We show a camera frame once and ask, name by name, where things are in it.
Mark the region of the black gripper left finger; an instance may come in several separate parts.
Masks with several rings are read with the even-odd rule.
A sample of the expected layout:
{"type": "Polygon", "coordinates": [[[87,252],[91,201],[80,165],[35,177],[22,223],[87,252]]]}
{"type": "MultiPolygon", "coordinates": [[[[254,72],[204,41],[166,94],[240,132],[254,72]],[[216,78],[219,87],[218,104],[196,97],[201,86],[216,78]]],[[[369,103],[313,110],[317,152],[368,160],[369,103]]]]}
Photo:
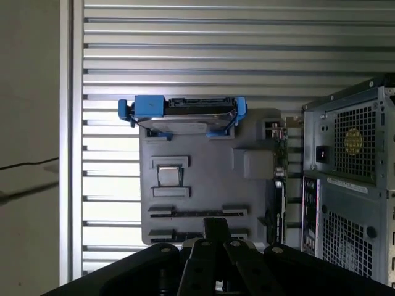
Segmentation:
{"type": "Polygon", "coordinates": [[[48,295],[215,295],[217,219],[182,248],[157,243],[48,292],[48,295]]]}

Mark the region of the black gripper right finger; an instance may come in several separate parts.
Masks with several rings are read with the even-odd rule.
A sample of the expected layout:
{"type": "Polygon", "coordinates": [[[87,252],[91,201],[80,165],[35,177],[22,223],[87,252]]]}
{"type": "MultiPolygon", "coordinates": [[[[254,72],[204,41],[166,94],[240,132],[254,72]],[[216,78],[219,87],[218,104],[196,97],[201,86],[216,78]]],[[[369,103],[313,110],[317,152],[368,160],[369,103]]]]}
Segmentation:
{"type": "Polygon", "coordinates": [[[260,253],[233,239],[226,219],[215,220],[236,278],[248,295],[394,295],[394,289],[285,245],[260,253]]]}

